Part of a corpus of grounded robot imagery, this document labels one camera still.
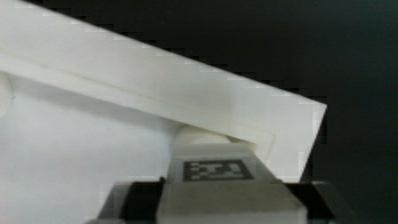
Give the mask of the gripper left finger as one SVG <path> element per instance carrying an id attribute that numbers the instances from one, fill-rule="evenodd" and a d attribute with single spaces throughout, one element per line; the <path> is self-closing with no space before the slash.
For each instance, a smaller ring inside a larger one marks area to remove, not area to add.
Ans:
<path id="1" fill-rule="evenodd" d="M 97 217 L 84 224 L 156 224 L 164 180 L 118 182 L 109 190 Z"/>

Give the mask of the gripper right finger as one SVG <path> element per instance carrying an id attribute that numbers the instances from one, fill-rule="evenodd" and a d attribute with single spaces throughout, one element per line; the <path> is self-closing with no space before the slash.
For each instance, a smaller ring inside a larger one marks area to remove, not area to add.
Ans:
<path id="1" fill-rule="evenodd" d="M 358 217 L 333 186 L 321 181 L 287 183 L 307 208 L 307 224 L 358 224 Z"/>

